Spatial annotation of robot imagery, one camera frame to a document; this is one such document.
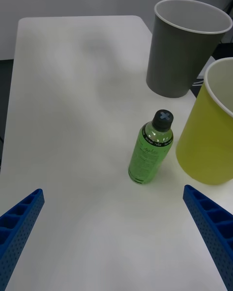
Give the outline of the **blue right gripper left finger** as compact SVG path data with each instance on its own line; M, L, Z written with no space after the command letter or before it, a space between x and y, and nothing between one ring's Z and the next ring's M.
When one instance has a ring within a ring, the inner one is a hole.
M4 291L45 203L37 189L0 217L0 290Z

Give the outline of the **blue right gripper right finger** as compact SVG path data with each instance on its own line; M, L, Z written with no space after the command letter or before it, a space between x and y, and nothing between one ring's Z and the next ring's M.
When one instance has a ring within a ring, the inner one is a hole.
M233 215L185 185L183 200L228 291L233 290Z

